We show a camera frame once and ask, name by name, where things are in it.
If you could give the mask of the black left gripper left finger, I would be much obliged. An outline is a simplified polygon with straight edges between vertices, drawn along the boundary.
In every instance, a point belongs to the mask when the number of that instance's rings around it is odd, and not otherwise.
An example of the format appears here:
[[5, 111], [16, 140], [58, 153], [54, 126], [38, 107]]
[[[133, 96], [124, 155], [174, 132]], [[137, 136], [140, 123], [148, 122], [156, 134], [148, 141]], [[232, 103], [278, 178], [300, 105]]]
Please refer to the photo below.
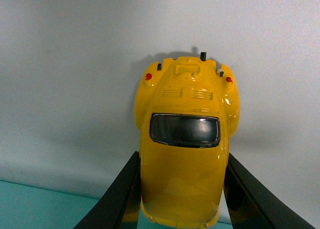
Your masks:
[[136, 229], [141, 203], [140, 157], [130, 157], [95, 206], [76, 229]]

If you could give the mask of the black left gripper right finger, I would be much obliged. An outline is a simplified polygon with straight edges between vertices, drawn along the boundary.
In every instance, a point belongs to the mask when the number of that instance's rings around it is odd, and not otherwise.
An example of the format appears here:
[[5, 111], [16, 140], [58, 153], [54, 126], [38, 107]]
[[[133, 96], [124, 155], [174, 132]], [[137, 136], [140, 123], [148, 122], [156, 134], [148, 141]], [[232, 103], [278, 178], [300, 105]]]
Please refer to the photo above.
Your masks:
[[224, 196], [234, 229], [313, 229], [257, 180], [232, 154], [224, 178]]

